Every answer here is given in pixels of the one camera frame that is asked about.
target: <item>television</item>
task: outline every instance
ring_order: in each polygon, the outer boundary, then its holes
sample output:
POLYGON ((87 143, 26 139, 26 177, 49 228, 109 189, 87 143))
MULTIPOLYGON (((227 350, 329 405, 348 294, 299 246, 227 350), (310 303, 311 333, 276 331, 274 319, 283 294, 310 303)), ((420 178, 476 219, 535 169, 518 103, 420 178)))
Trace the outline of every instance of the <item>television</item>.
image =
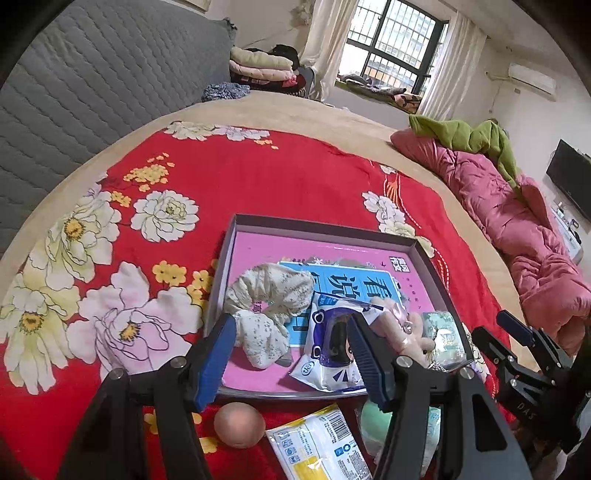
POLYGON ((591 158, 560 140, 546 173, 591 222, 591 158))

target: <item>snack bag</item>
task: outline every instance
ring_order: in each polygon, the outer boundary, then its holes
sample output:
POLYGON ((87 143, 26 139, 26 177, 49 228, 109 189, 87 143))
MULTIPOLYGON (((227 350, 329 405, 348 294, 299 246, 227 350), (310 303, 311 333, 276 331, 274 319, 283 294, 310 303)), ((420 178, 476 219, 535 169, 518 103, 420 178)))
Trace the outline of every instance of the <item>snack bag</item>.
POLYGON ((427 354, 430 362, 438 362, 448 371, 466 363, 466 351, 451 313, 423 313, 423 336, 435 341, 435 349, 427 354))
POLYGON ((290 480, 371 480, 336 404, 265 432, 290 480))
POLYGON ((290 375, 323 392, 363 388, 361 374, 347 340, 347 321, 361 313, 371 323, 383 307, 314 293, 304 354, 290 375))

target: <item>green cloth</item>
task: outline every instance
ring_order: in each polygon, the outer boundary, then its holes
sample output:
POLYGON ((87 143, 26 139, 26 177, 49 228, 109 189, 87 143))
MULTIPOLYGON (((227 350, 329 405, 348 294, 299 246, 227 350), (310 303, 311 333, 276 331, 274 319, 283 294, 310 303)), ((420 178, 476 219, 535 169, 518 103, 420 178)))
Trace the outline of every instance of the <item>green cloth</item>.
POLYGON ((432 137, 451 150, 482 153, 494 163, 501 176, 515 190, 520 170, 506 133, 492 120, 472 128, 461 120, 437 121, 422 115, 409 115, 408 123, 418 137, 432 137))

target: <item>yellow label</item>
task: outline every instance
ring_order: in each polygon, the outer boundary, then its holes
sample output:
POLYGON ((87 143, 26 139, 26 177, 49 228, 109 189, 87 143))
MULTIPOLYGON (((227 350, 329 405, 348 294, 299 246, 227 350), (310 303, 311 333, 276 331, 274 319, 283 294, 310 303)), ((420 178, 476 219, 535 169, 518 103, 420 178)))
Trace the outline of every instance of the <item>yellow label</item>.
MULTIPOLYGON (((333 411, 337 408, 338 408, 338 405, 336 403, 333 403, 332 405, 329 405, 328 407, 324 407, 323 409, 321 409, 319 411, 315 411, 312 415, 324 415, 325 413, 333 411)), ((297 419, 297 420, 291 421, 289 423, 286 423, 285 425, 282 425, 281 428, 283 428, 283 427, 299 427, 300 425, 303 425, 304 423, 306 423, 306 418, 297 419)))
POLYGON ((298 480, 329 480, 322 470, 322 460, 317 456, 307 458, 293 466, 298 480))

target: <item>gray quilted headboard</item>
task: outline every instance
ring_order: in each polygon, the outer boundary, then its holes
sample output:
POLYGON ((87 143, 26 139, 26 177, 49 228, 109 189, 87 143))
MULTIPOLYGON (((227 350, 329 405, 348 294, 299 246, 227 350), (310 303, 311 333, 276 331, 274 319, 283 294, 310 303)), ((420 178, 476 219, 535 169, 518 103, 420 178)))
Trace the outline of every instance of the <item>gray quilted headboard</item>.
POLYGON ((235 30, 161 0, 76 0, 0 90, 0 255, 85 161, 229 81, 235 30))

